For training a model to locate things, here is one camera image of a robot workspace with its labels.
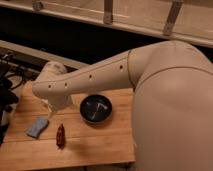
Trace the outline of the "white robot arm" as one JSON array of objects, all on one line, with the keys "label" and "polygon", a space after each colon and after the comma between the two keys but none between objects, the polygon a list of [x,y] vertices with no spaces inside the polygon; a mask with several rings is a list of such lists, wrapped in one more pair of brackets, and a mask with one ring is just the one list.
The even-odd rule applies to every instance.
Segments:
[{"label": "white robot arm", "polygon": [[189,43],[127,50],[71,73],[49,62],[33,93],[57,111],[74,93],[128,87],[137,171],[213,171],[213,62]]}]

